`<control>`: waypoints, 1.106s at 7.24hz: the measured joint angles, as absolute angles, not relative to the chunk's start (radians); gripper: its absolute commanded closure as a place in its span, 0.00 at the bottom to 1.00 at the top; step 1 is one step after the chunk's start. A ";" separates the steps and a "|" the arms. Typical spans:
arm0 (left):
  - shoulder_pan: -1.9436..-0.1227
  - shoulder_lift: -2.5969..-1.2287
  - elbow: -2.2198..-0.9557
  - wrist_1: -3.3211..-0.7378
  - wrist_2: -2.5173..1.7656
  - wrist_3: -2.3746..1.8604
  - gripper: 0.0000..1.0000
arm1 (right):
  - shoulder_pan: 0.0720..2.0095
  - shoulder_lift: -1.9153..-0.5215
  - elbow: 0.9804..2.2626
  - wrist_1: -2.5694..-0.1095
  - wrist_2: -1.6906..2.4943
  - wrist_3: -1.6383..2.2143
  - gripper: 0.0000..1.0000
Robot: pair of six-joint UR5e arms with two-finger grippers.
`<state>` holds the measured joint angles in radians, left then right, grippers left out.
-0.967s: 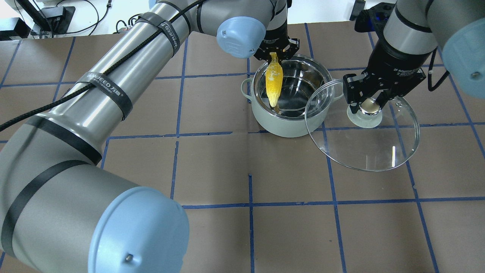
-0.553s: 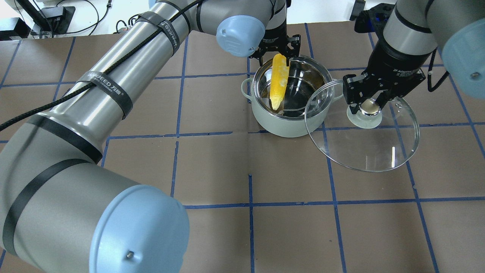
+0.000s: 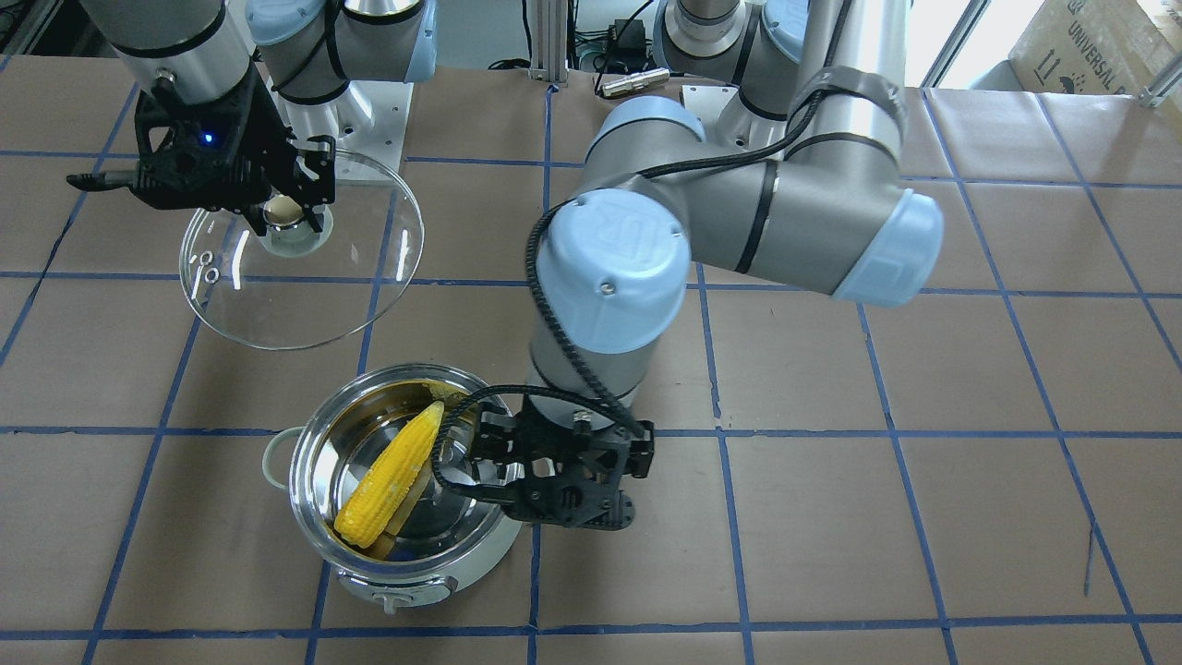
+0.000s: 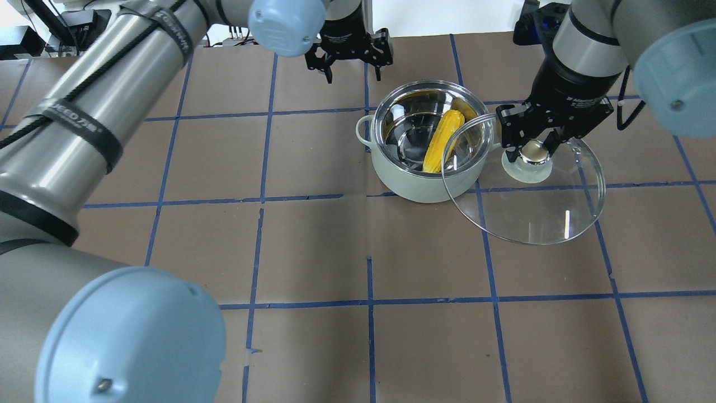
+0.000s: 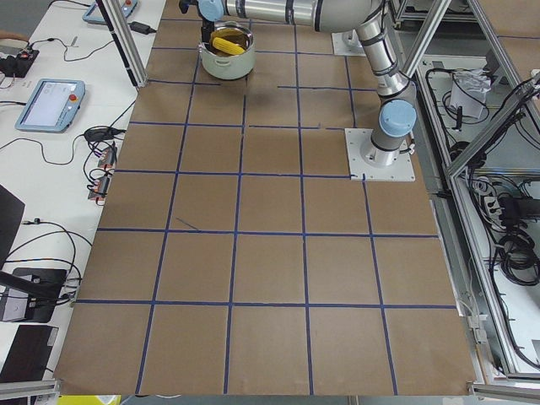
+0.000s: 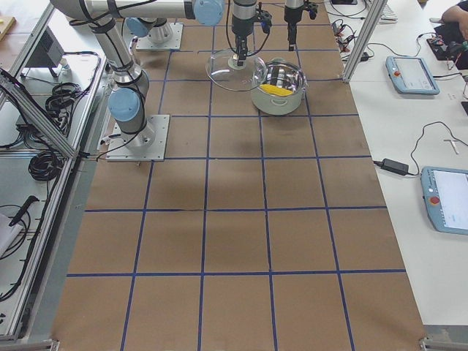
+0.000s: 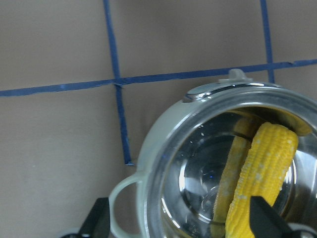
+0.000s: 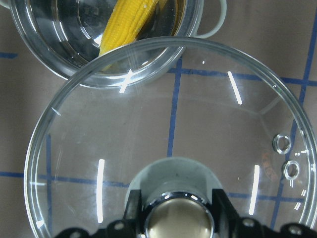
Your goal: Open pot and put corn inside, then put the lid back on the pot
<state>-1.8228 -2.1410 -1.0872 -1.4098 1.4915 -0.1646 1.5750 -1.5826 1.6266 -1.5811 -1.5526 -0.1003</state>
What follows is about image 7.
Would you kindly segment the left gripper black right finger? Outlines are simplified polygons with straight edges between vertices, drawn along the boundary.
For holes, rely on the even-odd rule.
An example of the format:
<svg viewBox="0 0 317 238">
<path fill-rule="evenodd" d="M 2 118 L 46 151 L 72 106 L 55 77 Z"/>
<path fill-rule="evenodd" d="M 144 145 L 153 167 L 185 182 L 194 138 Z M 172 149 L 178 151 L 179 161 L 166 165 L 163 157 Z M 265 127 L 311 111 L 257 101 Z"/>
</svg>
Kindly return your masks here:
<svg viewBox="0 0 317 238">
<path fill-rule="evenodd" d="M 256 238 L 292 238 L 293 231 L 261 196 L 250 199 L 250 229 Z"/>
</svg>

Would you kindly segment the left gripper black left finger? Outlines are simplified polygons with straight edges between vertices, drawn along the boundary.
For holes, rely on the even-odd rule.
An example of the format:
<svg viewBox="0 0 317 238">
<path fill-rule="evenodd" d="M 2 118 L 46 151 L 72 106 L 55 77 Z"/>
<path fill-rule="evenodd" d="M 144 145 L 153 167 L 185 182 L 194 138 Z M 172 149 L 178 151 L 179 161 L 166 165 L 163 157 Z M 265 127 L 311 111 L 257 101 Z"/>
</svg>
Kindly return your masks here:
<svg viewBox="0 0 317 238">
<path fill-rule="evenodd" d="M 107 238 L 110 233 L 108 197 L 98 198 L 79 229 L 80 238 Z"/>
</svg>

